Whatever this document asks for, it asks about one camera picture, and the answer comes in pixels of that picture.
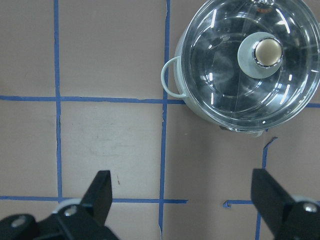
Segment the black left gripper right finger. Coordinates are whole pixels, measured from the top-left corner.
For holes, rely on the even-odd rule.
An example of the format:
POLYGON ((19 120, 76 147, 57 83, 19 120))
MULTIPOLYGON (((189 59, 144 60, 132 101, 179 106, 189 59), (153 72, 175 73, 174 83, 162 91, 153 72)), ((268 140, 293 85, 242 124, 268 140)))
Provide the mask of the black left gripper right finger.
POLYGON ((320 204, 290 195, 267 170, 253 169, 250 197, 275 240, 320 238, 320 204))

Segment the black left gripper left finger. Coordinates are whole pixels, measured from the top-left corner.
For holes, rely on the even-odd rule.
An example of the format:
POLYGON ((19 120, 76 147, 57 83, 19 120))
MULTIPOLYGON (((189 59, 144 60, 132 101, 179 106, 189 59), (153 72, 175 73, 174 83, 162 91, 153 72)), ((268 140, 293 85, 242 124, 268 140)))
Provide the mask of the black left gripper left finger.
POLYGON ((112 181, 108 170, 97 172, 82 198, 61 202, 45 219, 27 213, 0 221, 2 240, 116 240, 105 225, 112 205, 112 181))

